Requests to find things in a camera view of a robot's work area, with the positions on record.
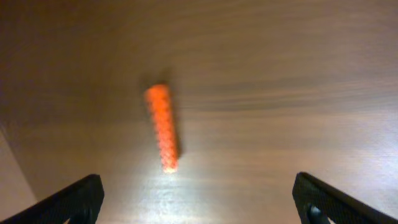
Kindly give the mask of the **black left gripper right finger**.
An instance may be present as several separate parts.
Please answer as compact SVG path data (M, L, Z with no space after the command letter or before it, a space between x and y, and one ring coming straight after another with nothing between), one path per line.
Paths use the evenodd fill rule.
M345 194L307 172L296 175L292 189L304 224L397 224L395 218Z

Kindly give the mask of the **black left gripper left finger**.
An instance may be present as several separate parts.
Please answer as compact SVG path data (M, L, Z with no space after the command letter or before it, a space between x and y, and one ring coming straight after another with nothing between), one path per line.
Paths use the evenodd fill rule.
M101 177L90 174L1 224L95 224L103 199Z

